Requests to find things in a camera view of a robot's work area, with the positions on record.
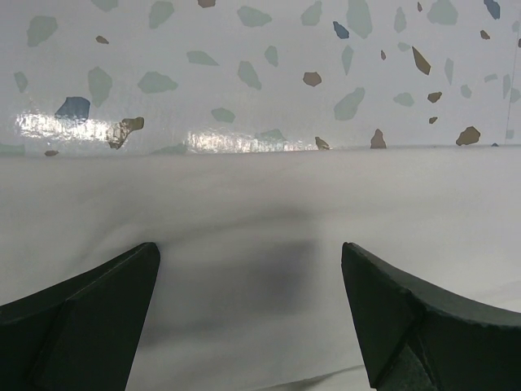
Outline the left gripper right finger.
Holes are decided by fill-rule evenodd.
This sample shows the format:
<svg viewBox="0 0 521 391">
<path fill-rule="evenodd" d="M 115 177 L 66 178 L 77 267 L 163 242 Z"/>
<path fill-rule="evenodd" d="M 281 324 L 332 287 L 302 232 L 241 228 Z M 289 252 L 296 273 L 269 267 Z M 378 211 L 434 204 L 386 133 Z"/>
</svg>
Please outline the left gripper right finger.
<svg viewBox="0 0 521 391">
<path fill-rule="evenodd" d="M 518 390 L 520 315 L 428 283 L 355 243 L 341 268 L 370 387 Z"/>
</svg>

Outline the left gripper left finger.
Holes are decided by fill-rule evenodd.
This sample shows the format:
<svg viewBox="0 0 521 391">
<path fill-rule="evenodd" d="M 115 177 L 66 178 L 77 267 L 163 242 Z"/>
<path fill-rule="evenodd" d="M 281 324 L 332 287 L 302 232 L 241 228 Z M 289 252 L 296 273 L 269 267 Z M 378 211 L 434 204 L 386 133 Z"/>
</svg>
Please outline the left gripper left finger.
<svg viewBox="0 0 521 391">
<path fill-rule="evenodd" d="M 1 307 L 3 390 L 125 389 L 160 266 L 143 243 Z"/>
</svg>

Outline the white printed t shirt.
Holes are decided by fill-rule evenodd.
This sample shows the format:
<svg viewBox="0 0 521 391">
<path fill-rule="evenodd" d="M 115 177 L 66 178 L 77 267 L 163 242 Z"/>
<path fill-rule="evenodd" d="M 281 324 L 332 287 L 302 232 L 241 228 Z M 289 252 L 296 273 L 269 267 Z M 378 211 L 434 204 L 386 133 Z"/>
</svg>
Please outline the white printed t shirt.
<svg viewBox="0 0 521 391">
<path fill-rule="evenodd" d="M 520 150 L 2 158 L 2 302 L 143 242 L 128 389 L 366 390 L 343 244 L 519 310 Z"/>
</svg>

